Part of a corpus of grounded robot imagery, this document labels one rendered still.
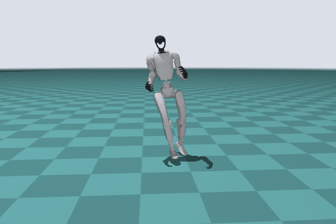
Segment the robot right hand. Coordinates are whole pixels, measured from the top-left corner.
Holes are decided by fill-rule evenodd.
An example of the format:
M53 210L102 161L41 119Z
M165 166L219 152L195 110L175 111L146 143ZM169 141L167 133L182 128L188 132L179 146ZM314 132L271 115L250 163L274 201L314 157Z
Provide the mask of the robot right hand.
M149 82L147 82L146 85L145 85L145 88L146 88L148 91L152 92L152 91L154 91L154 90L152 90L152 89L154 89L154 88L151 89L151 87L153 87L153 86L150 86L150 85L152 85L152 84L149 84Z

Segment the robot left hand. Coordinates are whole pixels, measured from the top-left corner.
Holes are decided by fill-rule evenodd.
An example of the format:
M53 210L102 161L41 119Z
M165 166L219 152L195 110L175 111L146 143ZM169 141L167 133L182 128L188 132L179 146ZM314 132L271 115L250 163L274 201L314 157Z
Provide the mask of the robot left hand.
M182 66L180 66L179 68L182 68L182 69L179 69L179 70L182 70L182 71L180 71L180 72L183 72L183 73L182 73L182 74L183 74L183 77L186 79L187 76L188 76L188 73L186 72L186 70L185 70Z

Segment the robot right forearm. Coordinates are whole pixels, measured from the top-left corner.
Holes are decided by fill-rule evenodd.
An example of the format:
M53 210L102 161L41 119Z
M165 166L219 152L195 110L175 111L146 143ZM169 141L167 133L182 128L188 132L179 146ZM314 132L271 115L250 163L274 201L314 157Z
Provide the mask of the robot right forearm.
M149 82L149 84L152 84L150 86L153 86L154 78L150 77L150 74L149 74L148 82Z

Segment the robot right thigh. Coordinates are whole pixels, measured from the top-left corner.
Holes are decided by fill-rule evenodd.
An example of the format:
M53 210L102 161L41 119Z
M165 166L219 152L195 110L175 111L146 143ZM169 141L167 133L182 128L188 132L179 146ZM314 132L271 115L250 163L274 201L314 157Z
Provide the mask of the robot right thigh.
M165 106L165 101L164 101L164 97L162 94L162 91L159 91L157 93L154 94L154 102L156 103L156 107L161 115L162 118L162 122L166 125L169 124L169 126L171 127L171 121L169 120L168 114L167 114L167 110L166 110L166 106Z

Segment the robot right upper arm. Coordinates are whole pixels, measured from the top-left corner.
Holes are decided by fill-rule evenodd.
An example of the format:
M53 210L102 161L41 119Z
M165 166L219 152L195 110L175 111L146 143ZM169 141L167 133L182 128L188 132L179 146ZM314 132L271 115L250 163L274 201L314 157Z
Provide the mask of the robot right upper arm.
M146 63L148 66L148 70L150 71L150 77L156 78L156 73L154 71L154 65L153 65L153 55L147 56Z

